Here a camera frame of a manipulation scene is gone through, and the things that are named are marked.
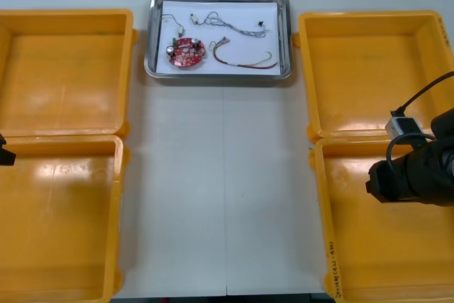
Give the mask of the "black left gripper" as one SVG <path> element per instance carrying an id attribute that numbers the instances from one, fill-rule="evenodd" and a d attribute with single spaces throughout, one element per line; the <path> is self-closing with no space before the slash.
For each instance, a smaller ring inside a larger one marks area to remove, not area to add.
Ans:
<path id="1" fill-rule="evenodd" d="M 0 166 L 13 166 L 16 160 L 16 154 L 0 147 Z"/>

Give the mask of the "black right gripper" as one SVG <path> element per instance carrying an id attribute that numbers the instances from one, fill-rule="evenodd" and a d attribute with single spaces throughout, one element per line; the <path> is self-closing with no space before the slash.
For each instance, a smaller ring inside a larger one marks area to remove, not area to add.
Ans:
<path id="1" fill-rule="evenodd" d="M 407 156 L 392 160 L 389 166 L 386 160 L 374 163 L 368 171 L 370 179 L 365 183 L 368 194 L 381 203 L 410 202 L 414 192 L 406 176 Z"/>

